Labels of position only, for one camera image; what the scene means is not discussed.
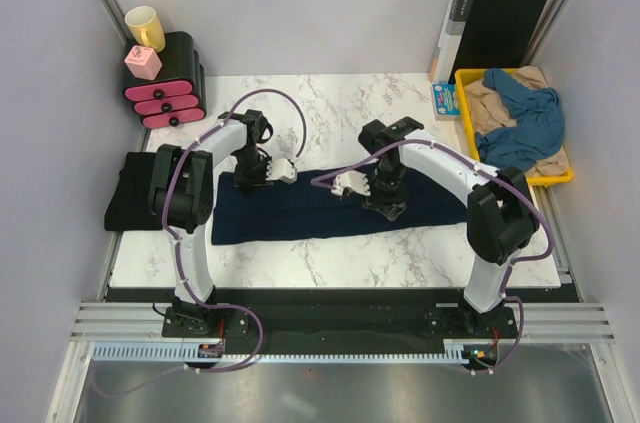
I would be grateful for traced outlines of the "navy blue t shirt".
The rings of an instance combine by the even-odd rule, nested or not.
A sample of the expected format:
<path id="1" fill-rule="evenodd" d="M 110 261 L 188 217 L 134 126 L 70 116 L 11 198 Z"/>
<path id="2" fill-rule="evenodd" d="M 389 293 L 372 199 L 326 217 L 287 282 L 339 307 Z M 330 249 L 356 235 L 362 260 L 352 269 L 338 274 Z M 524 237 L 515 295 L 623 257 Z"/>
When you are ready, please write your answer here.
<path id="1" fill-rule="evenodd" d="M 357 196 L 339 198 L 312 186 L 311 180 L 321 174 L 320 170 L 300 172 L 293 184 L 276 182 L 243 195 L 233 174 L 221 173 L 211 244 L 349 237 L 466 221 L 464 204 L 415 170 L 409 169 L 404 176 L 407 208 L 394 221 L 365 209 Z"/>

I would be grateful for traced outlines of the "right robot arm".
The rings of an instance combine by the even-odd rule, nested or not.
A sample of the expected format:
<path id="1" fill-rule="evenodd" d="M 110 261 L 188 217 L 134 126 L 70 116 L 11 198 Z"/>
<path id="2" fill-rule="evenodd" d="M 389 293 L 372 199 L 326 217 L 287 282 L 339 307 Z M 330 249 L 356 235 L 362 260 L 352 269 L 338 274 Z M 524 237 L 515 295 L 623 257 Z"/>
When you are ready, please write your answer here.
<path id="1" fill-rule="evenodd" d="M 407 207 L 408 169 L 428 177 L 466 208 L 466 236 L 475 256 L 464 290 L 467 305 L 458 311 L 457 320 L 465 334 L 483 335 L 494 324 L 492 310 L 504 299 L 510 264 L 540 227 L 524 173 L 476 162 L 434 141 L 411 117 L 390 126 L 374 120 L 362 128 L 358 142 L 378 156 L 368 177 L 365 208 L 397 220 Z"/>

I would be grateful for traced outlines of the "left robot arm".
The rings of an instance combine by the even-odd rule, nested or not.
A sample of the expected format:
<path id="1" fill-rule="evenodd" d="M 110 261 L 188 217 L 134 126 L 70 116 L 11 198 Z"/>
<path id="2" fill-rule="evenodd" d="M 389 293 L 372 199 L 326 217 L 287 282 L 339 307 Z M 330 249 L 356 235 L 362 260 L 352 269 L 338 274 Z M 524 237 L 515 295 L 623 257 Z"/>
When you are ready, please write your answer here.
<path id="1" fill-rule="evenodd" d="M 175 297 L 191 305 L 185 325 L 208 336 L 219 325 L 219 312 L 207 300 L 214 290 L 210 276 L 205 225 L 215 203 L 214 169 L 228 157 L 236 159 L 236 184 L 244 193 L 267 184 L 270 159 L 258 146 L 273 132 L 262 112 L 224 113 L 214 127 L 188 147 L 163 144 L 155 153 L 148 195 L 173 247 Z"/>

